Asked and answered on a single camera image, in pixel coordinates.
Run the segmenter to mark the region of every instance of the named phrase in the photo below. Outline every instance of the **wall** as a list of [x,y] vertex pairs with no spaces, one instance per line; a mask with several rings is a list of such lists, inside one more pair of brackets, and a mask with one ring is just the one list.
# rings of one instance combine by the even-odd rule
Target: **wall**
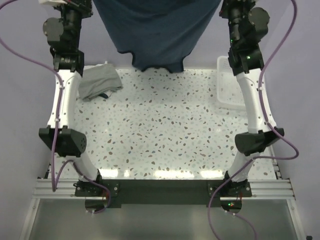
[[[320,128],[319,128],[319,0],[297,0],[296,26],[267,70],[267,88],[274,117],[286,136],[299,149],[300,157],[279,162],[284,178],[290,178],[304,228],[320,239]],[[265,56],[280,42],[293,16],[285,11],[273,33]],[[282,142],[275,145],[278,156],[294,154]]]
[[[289,0],[262,0],[258,2],[257,7],[264,8],[271,16],[269,34],[262,40],[262,48],[265,47],[289,4]],[[220,9],[219,6],[193,52],[184,60],[186,68],[211,69],[215,67],[219,56],[228,55],[230,47],[228,21],[219,17]],[[46,10],[51,17],[59,16],[58,11],[49,7],[46,7]],[[87,64],[104,63],[107,60],[117,67],[131,66],[132,55],[117,52],[95,7],[93,16],[82,22],[80,49],[85,54]]]
[[[0,12],[0,35],[17,52],[52,65],[38,1],[18,1]],[[0,239],[17,240],[49,150],[38,137],[54,97],[54,76],[0,46]]]

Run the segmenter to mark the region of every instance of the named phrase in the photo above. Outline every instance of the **dark blue cloth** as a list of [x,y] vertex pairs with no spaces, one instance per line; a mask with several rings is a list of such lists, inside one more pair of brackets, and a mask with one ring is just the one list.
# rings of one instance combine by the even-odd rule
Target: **dark blue cloth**
[[184,70],[221,0],[93,0],[119,53],[145,71]]

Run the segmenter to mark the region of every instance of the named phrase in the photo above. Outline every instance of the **cloth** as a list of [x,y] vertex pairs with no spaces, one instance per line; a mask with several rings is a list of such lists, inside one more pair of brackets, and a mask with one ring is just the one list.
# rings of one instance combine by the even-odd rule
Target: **cloth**
[[83,101],[91,101],[102,93],[122,89],[121,79],[112,64],[102,64],[83,71],[79,84],[79,96]]
[[119,53],[141,71],[184,70],[221,0],[93,0]]

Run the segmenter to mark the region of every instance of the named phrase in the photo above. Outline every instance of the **white plastic bin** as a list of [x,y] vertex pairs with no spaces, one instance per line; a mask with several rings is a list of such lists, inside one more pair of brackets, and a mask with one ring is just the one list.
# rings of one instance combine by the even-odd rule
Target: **white plastic bin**
[[217,60],[216,96],[218,105],[233,110],[246,110],[241,88],[233,75],[227,56],[220,56]]

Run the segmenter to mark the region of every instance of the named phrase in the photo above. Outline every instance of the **speckled table surface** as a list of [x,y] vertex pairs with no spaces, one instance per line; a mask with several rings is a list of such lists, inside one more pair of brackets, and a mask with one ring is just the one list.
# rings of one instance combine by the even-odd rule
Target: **speckled table surface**
[[[117,71],[122,90],[107,100],[79,99],[75,109],[76,130],[86,134],[88,155],[102,176],[222,179],[237,152],[235,135],[247,131],[247,117],[245,111],[220,108],[216,70]],[[55,160],[56,171],[63,161]],[[68,166],[61,178],[78,176]],[[272,161],[257,160],[249,179],[276,179]]]

